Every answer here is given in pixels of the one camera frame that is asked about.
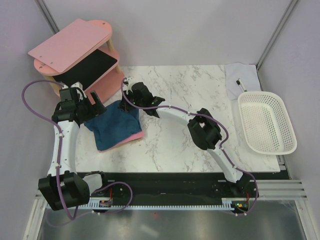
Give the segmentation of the dark blue t shirt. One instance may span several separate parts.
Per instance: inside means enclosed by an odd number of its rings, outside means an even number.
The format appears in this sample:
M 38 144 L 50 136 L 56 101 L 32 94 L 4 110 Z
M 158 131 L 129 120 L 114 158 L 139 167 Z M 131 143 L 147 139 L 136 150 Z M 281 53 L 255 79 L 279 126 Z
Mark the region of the dark blue t shirt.
M 106 111 L 84 123 L 94 134 L 97 150 L 105 150 L 142 130 L 139 110 L 125 112 L 117 100 L 106 106 Z

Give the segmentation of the pink t shirt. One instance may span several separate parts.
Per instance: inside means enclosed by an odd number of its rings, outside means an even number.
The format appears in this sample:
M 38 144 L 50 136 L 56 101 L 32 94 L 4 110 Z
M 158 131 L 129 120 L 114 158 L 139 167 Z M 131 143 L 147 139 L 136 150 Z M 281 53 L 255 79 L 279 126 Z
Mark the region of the pink t shirt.
M 138 133 L 135 133 L 135 134 L 132 134 L 131 136 L 129 136 L 129 137 L 133 137 L 133 136 L 139 136 L 139 137 L 144 137 L 145 136 L 145 134 L 144 134 L 144 132 L 143 131 L 140 131 L 140 132 L 138 132 Z M 98 150 L 100 153 L 102 153 L 102 152 L 105 152 L 105 151 L 108 151 L 108 150 L 110 150 L 110 149 L 112 149 L 112 147 L 113 146 L 111 146 L 111 147 L 108 147 L 107 149 L 104 149 L 104 150 Z

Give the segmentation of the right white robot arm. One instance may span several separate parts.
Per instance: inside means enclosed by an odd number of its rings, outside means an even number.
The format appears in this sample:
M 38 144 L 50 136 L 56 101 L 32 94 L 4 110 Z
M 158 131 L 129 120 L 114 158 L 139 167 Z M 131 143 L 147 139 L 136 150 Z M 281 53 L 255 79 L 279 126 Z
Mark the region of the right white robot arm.
M 187 126 L 193 143 L 201 150 L 207 151 L 218 164 L 235 197 L 247 191 L 250 176 L 239 170 L 223 149 L 222 125 L 213 119 L 210 112 L 201 108 L 196 113 L 189 112 L 169 104 L 164 98 L 153 96 L 143 82 L 136 82 L 125 77 L 121 83 L 122 99 L 119 107 L 122 110 L 143 110 L 147 115 L 159 119 L 168 119 Z

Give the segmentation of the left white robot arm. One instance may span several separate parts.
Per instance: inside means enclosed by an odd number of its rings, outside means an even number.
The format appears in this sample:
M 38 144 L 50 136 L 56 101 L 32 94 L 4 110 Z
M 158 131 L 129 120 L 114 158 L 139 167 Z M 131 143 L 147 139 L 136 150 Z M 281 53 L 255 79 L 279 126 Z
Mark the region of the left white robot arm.
M 110 191 L 110 185 L 102 180 L 100 171 L 85 177 L 76 171 L 80 126 L 106 111 L 96 92 L 90 94 L 94 103 L 78 82 L 59 91 L 60 102 L 51 117 L 55 136 L 52 161 L 47 176 L 38 181 L 38 188 L 53 211 L 86 205 L 93 192 L 104 197 Z

